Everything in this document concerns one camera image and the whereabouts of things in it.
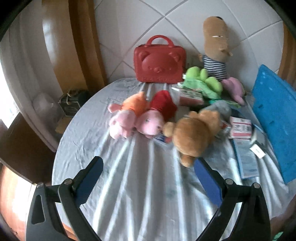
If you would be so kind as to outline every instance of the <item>bear ear on suitcase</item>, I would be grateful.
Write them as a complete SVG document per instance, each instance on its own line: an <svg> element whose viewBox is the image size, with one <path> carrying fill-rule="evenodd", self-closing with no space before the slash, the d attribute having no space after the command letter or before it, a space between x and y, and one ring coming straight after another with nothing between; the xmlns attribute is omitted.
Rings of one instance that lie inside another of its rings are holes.
<svg viewBox="0 0 296 241"><path fill-rule="evenodd" d="M141 51L140 53L139 53L139 59L141 60L141 61L143 61L148 55L149 55L150 53L148 53L147 51Z"/></svg>
<svg viewBox="0 0 296 241"><path fill-rule="evenodd" d="M171 57L173 57L173 59L174 59L176 62L178 62L178 61L180 60L180 55L178 55L178 53L176 53L176 52L170 52L169 55L170 55Z"/></svg>

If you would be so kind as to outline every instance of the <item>embossed bear face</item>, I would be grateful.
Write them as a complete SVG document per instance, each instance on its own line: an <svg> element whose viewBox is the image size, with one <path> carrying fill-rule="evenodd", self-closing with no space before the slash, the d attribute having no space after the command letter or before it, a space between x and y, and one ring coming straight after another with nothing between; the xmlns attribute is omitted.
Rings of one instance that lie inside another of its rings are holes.
<svg viewBox="0 0 296 241"><path fill-rule="evenodd" d="M151 53L144 51L139 54L142 69L151 75L172 75L178 70L180 56L177 53Z"/></svg>

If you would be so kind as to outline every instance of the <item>bright window light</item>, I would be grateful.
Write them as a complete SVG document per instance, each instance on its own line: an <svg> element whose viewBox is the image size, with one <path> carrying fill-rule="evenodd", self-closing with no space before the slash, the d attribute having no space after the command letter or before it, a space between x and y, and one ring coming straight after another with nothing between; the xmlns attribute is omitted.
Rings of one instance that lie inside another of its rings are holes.
<svg viewBox="0 0 296 241"><path fill-rule="evenodd" d="M9 128L19 112L20 110L7 86L0 62L0 119Z"/></svg>

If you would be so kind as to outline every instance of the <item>red suitcase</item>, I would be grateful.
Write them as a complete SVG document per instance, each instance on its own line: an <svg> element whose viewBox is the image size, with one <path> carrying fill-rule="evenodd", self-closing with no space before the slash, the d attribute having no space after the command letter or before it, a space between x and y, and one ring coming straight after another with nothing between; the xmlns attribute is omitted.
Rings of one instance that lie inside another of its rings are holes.
<svg viewBox="0 0 296 241"><path fill-rule="evenodd" d="M168 45L151 44L156 38L165 39ZM146 44L135 48L133 62L138 81L176 84L182 81L186 52L168 37L155 35Z"/></svg>

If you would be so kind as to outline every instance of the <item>suitcase handle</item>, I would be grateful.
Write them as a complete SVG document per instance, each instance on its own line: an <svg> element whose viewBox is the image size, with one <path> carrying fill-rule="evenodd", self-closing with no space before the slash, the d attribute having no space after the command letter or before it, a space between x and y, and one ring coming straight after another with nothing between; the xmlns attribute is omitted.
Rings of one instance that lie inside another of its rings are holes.
<svg viewBox="0 0 296 241"><path fill-rule="evenodd" d="M174 43L173 43L168 37L163 36L163 35L154 35L154 36L152 36L150 39L148 39L148 41L147 41L145 47L150 47L150 46L152 45L152 41L153 41L154 39L158 39L158 38L165 39L165 40L168 42L168 46L169 46L169 48L172 48L172 47L175 46Z"/></svg>

